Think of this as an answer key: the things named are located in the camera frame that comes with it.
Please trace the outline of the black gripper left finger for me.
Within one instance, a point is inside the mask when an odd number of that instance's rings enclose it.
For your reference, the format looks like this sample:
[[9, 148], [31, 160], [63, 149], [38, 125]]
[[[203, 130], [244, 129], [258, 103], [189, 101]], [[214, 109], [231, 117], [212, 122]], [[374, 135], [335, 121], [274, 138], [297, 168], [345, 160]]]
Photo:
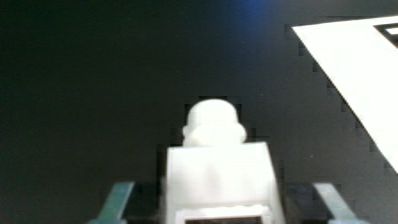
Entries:
[[123, 218], [136, 183], [118, 182], [112, 186], [98, 217], [88, 224], [128, 224]]

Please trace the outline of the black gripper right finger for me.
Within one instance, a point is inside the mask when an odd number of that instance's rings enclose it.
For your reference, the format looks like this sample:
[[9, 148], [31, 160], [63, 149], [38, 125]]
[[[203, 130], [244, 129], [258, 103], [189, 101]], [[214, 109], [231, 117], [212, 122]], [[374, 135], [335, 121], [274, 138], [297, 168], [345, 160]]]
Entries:
[[290, 185], [290, 224], [370, 224], [358, 217], [333, 183]]

